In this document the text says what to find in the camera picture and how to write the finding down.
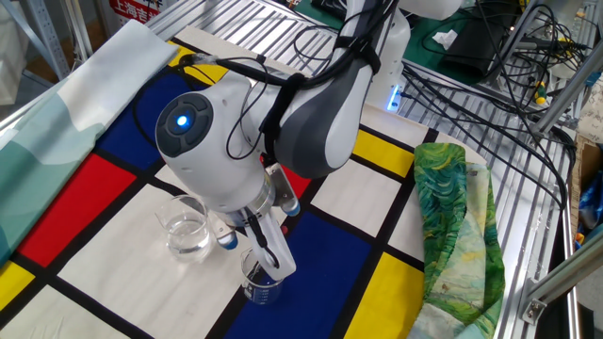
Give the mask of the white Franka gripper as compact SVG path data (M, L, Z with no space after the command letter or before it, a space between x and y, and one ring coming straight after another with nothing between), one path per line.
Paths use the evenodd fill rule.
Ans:
M274 281L293 274L296 263L286 243L285 236L272 213L259 218L250 208L244 209L245 232L260 266Z

